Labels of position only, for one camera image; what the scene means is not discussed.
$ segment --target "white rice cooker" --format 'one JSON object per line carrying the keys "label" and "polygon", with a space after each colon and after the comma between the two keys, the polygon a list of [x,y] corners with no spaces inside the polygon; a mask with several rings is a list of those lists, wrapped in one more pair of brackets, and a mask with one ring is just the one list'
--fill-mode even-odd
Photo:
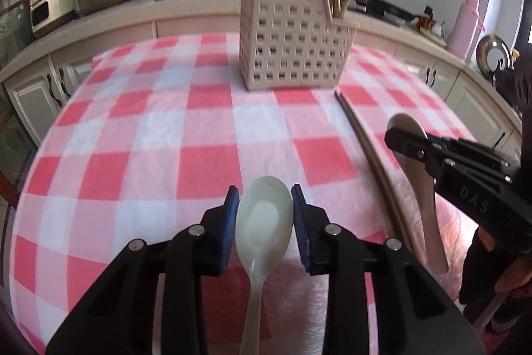
{"label": "white rice cooker", "polygon": [[36,38],[78,17],[74,0],[30,0],[31,30]]}

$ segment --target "plastic basket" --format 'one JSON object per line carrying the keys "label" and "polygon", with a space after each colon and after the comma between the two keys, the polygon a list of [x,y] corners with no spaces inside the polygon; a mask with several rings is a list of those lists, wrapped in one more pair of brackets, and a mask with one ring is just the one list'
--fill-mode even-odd
{"label": "plastic basket", "polygon": [[247,89],[336,86],[357,25],[329,0],[241,0],[240,69]]}

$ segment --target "white spoon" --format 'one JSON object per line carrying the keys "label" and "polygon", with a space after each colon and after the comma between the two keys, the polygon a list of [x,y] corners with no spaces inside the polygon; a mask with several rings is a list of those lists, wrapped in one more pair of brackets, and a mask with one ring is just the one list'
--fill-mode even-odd
{"label": "white spoon", "polygon": [[[388,130],[392,127],[398,127],[427,138],[425,130],[418,121],[406,113],[397,113],[392,116],[388,121]],[[434,178],[425,171],[423,163],[396,152],[394,152],[394,156],[408,178],[416,196],[421,225],[423,226],[429,269],[436,275],[445,274],[449,271],[449,264],[443,248],[442,236],[436,216]]]}
{"label": "white spoon", "polygon": [[274,176],[255,180],[240,199],[236,214],[236,251],[251,285],[240,355],[259,353],[262,286],[285,255],[293,220],[290,191]]}

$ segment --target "silver bolt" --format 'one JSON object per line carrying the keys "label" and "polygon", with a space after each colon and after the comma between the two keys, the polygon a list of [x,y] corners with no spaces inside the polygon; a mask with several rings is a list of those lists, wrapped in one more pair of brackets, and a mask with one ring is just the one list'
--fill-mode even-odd
{"label": "silver bolt", "polygon": [[388,238],[386,240],[386,246],[393,251],[399,250],[403,244],[397,238]]}
{"label": "silver bolt", "polygon": [[326,225],[325,232],[327,232],[329,235],[337,236],[341,232],[341,227],[335,224]]}
{"label": "silver bolt", "polygon": [[192,236],[200,236],[205,233],[205,228],[202,225],[193,225],[188,229],[188,233]]}
{"label": "silver bolt", "polygon": [[128,244],[128,247],[129,247],[129,250],[131,250],[131,251],[142,250],[143,247],[144,247],[144,241],[139,240],[139,239],[130,241],[129,244]]}

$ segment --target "red and white tablecloth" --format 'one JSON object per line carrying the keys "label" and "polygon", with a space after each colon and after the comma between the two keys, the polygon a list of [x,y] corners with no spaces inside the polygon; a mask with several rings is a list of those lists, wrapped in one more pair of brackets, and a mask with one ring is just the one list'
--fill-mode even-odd
{"label": "red and white tablecloth", "polygon": [[[171,239],[220,205],[231,184],[242,193],[276,175],[358,237],[387,237],[377,187],[333,91],[247,92],[238,34],[144,41],[97,56],[93,67],[39,148],[15,217],[13,312],[39,352],[129,240]],[[406,111],[431,133],[470,133],[389,55],[353,47],[340,87],[419,235],[413,195],[383,142],[388,119]],[[437,205],[451,263],[440,281],[455,296],[474,225],[444,200]],[[236,254],[221,278],[204,279],[210,353],[238,353],[248,291]],[[326,299],[327,278],[305,274],[292,239],[264,286],[261,354],[321,353]],[[368,304],[374,326],[371,291]],[[371,339],[376,351],[375,332]]]}

